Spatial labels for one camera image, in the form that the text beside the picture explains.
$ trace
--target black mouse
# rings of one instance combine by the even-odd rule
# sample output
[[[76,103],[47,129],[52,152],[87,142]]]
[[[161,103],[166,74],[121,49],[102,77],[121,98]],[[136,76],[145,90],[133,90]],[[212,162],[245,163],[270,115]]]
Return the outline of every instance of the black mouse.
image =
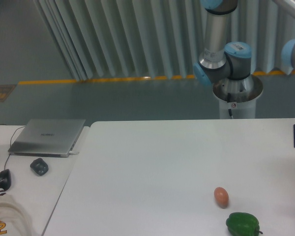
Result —
[[[11,172],[9,169],[0,172],[0,188],[4,191],[8,190],[11,186]]]

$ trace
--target bell pepper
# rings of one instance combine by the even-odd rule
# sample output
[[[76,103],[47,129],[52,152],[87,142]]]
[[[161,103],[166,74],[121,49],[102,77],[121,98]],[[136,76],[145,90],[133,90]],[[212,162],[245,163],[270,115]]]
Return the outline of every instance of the bell pepper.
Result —
[[[234,212],[226,220],[229,232],[233,236],[258,236],[263,234],[259,229],[259,221],[249,213]]]

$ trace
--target blue joint cap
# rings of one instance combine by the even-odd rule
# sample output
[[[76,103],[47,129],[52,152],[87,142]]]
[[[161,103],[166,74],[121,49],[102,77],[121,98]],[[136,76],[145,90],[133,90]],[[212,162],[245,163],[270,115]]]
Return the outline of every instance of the blue joint cap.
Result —
[[[211,81],[208,78],[207,74],[203,71],[199,63],[193,64],[193,72],[195,74],[196,79],[203,85],[209,86],[211,85]]]
[[[293,48],[295,46],[295,39],[292,39],[288,41],[281,52],[281,60],[282,62],[287,65],[292,67],[292,53],[293,53]]]
[[[236,58],[251,58],[251,47],[243,42],[231,42],[225,45],[225,52]]]
[[[221,5],[223,0],[200,0],[200,2],[205,9],[212,10]]]

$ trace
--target brown egg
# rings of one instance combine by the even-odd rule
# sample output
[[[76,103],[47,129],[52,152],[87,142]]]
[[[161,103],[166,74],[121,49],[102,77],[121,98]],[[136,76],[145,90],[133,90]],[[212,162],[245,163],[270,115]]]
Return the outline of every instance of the brown egg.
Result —
[[[228,193],[226,190],[222,187],[217,187],[214,191],[214,197],[217,202],[217,204],[221,208],[226,208],[228,205]]]

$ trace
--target laptop lid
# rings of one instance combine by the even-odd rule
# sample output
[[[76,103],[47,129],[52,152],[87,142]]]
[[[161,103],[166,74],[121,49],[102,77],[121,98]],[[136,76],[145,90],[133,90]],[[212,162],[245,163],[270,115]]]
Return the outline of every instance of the laptop lid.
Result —
[[[11,155],[67,157],[85,119],[31,119],[11,145]]]

